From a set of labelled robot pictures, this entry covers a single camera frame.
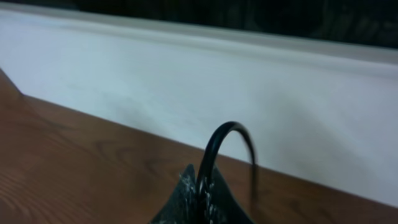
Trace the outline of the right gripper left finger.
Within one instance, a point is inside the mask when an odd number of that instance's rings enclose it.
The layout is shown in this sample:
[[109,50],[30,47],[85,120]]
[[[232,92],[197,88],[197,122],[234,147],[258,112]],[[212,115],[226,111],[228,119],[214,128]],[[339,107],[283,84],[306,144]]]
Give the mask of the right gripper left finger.
[[194,166],[189,164],[180,173],[178,183],[170,198],[150,224],[193,224],[197,221],[195,170]]

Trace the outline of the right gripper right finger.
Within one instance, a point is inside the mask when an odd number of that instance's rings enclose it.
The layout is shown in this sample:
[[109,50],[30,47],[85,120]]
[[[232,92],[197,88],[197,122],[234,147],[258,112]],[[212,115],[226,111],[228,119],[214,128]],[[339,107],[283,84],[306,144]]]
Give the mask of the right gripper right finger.
[[217,166],[205,187],[205,223],[254,224],[236,201]]

